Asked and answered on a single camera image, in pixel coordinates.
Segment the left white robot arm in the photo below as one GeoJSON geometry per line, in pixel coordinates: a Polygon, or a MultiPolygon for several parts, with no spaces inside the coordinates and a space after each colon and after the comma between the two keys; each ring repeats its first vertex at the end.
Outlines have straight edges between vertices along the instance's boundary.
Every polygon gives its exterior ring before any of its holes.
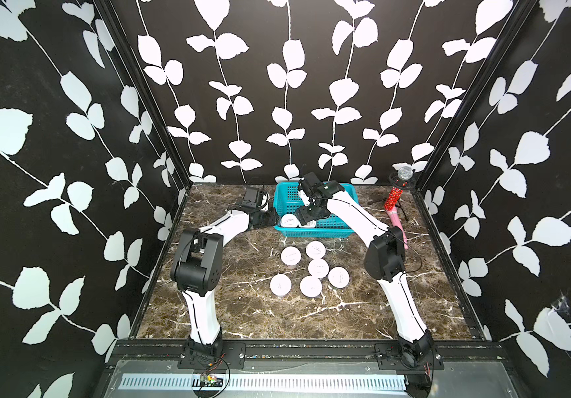
{"type": "Polygon", "coordinates": [[[269,193],[249,187],[240,202],[215,222],[182,231],[170,278],[189,311],[191,330],[187,346],[190,354],[222,356],[222,327],[217,320],[214,290],[222,277],[225,245],[245,232],[274,227],[278,220],[269,193]]]}

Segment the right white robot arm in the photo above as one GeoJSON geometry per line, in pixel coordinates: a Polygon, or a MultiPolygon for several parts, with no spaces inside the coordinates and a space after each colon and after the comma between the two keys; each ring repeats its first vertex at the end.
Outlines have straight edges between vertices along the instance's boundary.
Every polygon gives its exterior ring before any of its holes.
{"type": "Polygon", "coordinates": [[[315,173],[299,181],[304,205],[295,210],[302,224],[335,215],[363,241],[368,251],[364,268],[381,285],[396,320],[400,357],[409,369],[429,366],[434,340],[411,294],[405,267],[405,242],[399,227],[380,222],[345,191],[338,182],[321,182],[315,173]]]}

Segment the teal plastic basket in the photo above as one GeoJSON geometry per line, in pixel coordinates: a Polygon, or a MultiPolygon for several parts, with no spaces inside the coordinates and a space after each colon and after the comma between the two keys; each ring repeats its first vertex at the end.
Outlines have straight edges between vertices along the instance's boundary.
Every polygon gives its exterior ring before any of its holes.
{"type": "Polygon", "coordinates": [[[273,207],[279,216],[274,228],[285,237],[338,239],[353,234],[353,229],[330,211],[312,204],[306,206],[298,182],[278,183],[273,207]]]}

